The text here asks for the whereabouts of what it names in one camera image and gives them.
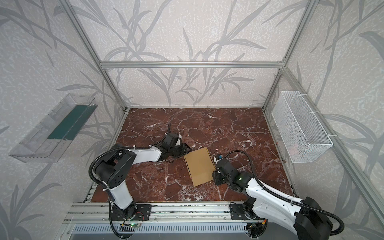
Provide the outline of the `brown cardboard box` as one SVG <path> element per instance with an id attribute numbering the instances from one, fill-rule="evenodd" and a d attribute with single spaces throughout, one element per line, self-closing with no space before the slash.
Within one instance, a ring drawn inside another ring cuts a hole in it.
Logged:
<path id="1" fill-rule="evenodd" d="M 200 148 L 184 156 L 193 186 L 197 187 L 213 180 L 216 170 L 208 148 Z"/>

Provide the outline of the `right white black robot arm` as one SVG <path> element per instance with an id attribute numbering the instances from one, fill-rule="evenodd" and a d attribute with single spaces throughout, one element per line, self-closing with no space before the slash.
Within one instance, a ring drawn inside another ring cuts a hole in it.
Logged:
<path id="1" fill-rule="evenodd" d="M 327 240 L 333 235 L 331 218 L 312 198 L 305 200 L 286 195 L 247 172 L 239 172 L 222 156 L 215 158 L 216 185 L 227 184 L 231 190 L 248 196 L 243 204 L 247 218 L 265 219 L 294 233 L 300 240 Z"/>

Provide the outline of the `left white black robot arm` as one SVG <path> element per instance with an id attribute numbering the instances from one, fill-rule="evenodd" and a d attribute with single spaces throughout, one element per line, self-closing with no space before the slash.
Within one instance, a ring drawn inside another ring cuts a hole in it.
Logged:
<path id="1" fill-rule="evenodd" d="M 125 211 L 134 202 L 126 184 L 126 177 L 133 165 L 162 162 L 169 157 L 178 159 L 191 151 L 192 148 L 183 143 L 181 135 L 168 132 L 161 141 L 148 147 L 113 145 L 92 161 L 88 174 L 94 183 L 107 192 L 110 201 Z"/>

